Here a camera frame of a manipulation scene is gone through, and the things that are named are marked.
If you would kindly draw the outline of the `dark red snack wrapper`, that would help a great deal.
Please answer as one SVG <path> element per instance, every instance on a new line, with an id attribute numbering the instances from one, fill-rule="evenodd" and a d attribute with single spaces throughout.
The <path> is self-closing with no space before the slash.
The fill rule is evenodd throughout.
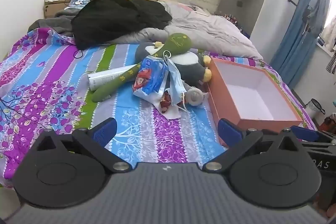
<path id="1" fill-rule="evenodd" d="M 171 106 L 171 96 L 168 92 L 168 90 L 164 91 L 163 96 L 161 97 L 159 108 L 161 110 L 161 113 L 164 114 L 169 110 L 169 107 Z"/>

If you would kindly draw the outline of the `blue red plastic bag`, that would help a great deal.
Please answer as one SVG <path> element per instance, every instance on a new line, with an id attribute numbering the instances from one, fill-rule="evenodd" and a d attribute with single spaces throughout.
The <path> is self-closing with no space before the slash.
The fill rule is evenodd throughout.
<path id="1" fill-rule="evenodd" d="M 165 90 L 168 73 L 168 67 L 162 58 L 144 58 L 132 87 L 133 94 L 147 101 L 158 99 Z"/>

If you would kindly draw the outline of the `blue face mask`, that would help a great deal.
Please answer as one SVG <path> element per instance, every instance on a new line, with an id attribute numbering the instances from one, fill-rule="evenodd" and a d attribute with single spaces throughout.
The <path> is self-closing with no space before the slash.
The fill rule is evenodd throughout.
<path id="1" fill-rule="evenodd" d="M 169 74 L 170 74 L 170 97 L 172 105 L 178 105 L 180 102 L 184 101 L 186 89 L 183 85 L 183 80 L 181 79 L 181 74 L 171 60 L 171 53 L 169 51 L 163 52 L 163 59 L 167 64 Z"/>

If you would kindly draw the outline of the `white waste bin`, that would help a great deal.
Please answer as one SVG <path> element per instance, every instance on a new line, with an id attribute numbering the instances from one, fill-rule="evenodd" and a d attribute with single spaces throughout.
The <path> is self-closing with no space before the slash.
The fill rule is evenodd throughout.
<path id="1" fill-rule="evenodd" d="M 315 118 L 319 113 L 325 115 L 325 110 L 322 108 L 321 104 L 314 98 L 312 98 L 305 105 L 305 110 L 311 119 Z"/>

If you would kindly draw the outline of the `orange cardboard box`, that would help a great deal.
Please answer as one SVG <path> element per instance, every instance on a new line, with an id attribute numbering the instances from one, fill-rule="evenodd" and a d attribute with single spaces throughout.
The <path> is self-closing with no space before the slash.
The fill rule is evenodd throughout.
<path id="1" fill-rule="evenodd" d="M 265 70 L 216 58 L 209 70 L 212 77 L 206 88 L 216 125 L 225 118 L 243 130 L 279 132 L 303 121 Z"/>

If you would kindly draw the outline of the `colourful striped bed sheet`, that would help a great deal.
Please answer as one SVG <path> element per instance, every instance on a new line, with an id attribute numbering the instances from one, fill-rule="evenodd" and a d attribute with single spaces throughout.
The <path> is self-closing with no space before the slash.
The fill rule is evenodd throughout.
<path id="1" fill-rule="evenodd" d="M 209 98 L 199 106 L 188 105 L 181 118 L 171 120 L 135 96 L 132 83 L 104 102 L 92 101 L 88 74 L 135 64 L 136 49 L 135 44 L 120 44 L 79 52 L 72 38 L 50 28 L 37 28 L 13 45 L 1 62 L 1 185 L 11 186 L 15 171 L 43 130 L 70 134 L 110 117 L 117 121 L 117 132 L 106 148 L 131 165 L 202 165 L 224 151 Z M 299 126 L 314 128 L 304 107 L 268 64 L 216 53 L 211 57 L 265 70 L 303 119 Z"/>

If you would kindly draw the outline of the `grey penguin plush toy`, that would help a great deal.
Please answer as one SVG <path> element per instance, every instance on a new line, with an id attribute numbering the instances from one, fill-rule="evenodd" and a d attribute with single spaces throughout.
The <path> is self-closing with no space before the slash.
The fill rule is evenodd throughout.
<path id="1" fill-rule="evenodd" d="M 135 62 L 138 63 L 146 56 L 155 54 L 162 47 L 161 42 L 141 43 L 135 52 Z M 199 86 L 212 78 L 212 72 L 209 69 L 211 58 L 208 55 L 188 51 L 171 56 L 171 60 L 178 68 L 181 78 L 190 86 Z"/>

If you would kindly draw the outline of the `blue curtain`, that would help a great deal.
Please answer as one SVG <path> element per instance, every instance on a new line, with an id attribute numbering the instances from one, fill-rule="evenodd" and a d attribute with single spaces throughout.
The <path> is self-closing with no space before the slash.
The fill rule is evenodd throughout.
<path id="1" fill-rule="evenodd" d="M 316 48 L 318 37 L 307 32 L 302 20 L 309 0 L 299 0 L 290 25 L 274 54 L 270 66 L 289 88 L 294 88 L 306 71 Z"/>

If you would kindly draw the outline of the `grey duvet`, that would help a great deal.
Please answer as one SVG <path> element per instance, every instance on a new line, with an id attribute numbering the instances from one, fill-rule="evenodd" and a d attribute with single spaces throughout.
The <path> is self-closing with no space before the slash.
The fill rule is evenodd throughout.
<path id="1" fill-rule="evenodd" d="M 250 39 L 224 17 L 200 14 L 183 3 L 162 1 L 160 4 L 172 17 L 164 29 L 144 28 L 114 39 L 111 43 L 164 42 L 171 34 L 183 33 L 191 39 L 192 47 L 196 49 L 225 56 L 262 59 L 262 55 Z"/>

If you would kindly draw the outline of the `green plush massage stick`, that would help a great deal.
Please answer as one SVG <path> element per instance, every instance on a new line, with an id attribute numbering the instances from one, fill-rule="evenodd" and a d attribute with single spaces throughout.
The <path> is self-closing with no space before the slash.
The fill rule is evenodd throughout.
<path id="1" fill-rule="evenodd" d="M 164 57 L 170 58 L 171 56 L 186 53 L 191 49 L 191 39 L 182 33 L 175 33 L 170 35 L 163 43 L 163 46 L 152 55 L 147 55 L 142 61 L 133 65 L 130 69 L 115 77 L 109 82 L 100 86 L 92 95 L 93 102 L 102 102 L 111 97 L 111 95 L 127 81 L 133 79 L 138 75 L 141 66 L 145 69 L 153 61 L 162 61 Z"/>

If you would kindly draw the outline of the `hanging clothes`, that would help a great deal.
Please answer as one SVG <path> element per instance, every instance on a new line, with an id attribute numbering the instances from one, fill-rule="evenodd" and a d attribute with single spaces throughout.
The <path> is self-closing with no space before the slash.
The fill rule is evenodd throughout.
<path id="1" fill-rule="evenodd" d="M 329 10 L 330 0 L 309 0 L 303 12 L 302 20 L 307 32 L 317 38 L 322 32 Z"/>

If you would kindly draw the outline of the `black clothing pile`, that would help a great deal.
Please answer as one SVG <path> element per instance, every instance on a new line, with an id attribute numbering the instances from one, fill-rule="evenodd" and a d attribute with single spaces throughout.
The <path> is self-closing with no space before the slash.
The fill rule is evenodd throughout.
<path id="1" fill-rule="evenodd" d="M 71 20 L 79 50 L 100 46 L 143 30 L 163 30 L 172 16 L 151 0 L 92 0 Z"/>

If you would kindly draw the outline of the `dark grey blanket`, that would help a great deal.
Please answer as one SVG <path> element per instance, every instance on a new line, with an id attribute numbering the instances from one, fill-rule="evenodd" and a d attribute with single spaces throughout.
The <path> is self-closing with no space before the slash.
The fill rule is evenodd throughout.
<path id="1" fill-rule="evenodd" d="M 73 36 L 71 20 L 79 13 L 77 8 L 64 9 L 55 14 L 53 18 L 38 19 L 29 26 L 27 32 L 37 28 L 52 28 L 60 35 Z"/>

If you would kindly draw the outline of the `cardboard box nightstand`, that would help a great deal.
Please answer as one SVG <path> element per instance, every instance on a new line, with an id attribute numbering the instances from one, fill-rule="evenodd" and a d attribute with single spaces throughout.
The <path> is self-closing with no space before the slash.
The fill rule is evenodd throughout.
<path id="1" fill-rule="evenodd" d="M 58 0 L 52 2 L 45 2 L 43 6 L 44 18 L 53 18 L 55 14 L 64 10 L 70 4 L 71 0 Z"/>

